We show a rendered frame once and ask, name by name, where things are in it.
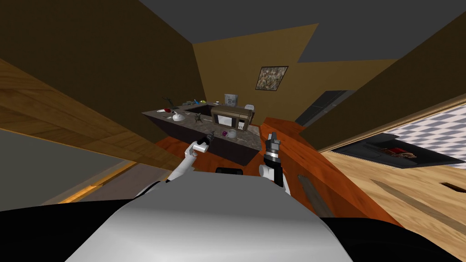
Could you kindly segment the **framed mottled wall picture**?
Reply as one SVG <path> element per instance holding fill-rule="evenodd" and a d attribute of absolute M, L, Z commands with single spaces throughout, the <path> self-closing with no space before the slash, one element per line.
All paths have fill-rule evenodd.
<path fill-rule="evenodd" d="M 288 66 L 261 67 L 255 90 L 277 91 L 288 68 Z"/>

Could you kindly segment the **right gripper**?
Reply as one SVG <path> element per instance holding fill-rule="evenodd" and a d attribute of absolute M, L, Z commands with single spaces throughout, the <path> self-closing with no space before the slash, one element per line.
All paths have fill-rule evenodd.
<path fill-rule="evenodd" d="M 280 141 L 277 140 L 276 132 L 269 134 L 268 140 L 265 142 L 266 154 L 277 155 L 279 153 L 279 146 L 280 146 Z"/>

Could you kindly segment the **brown microwave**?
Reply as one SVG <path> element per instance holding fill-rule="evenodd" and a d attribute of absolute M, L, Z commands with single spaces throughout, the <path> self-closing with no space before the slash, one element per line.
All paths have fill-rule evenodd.
<path fill-rule="evenodd" d="M 215 125 L 246 131 L 252 122 L 255 112 L 250 109 L 225 105 L 213 106 L 211 117 Z"/>

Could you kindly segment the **dark kitchen island counter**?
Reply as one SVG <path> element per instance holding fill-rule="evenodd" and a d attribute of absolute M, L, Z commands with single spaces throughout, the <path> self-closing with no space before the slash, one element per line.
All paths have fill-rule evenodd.
<path fill-rule="evenodd" d="M 241 166 L 262 150 L 259 135 L 248 128 L 254 116 L 252 110 L 200 103 L 178 106 L 171 112 L 155 110 L 143 114 L 172 138 Z"/>

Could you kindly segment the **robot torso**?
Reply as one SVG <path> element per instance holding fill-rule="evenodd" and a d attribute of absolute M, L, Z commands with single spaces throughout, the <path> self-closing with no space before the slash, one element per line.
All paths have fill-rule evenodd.
<path fill-rule="evenodd" d="M 118 209 L 65 262 L 353 262 L 266 177 L 189 172 Z"/>

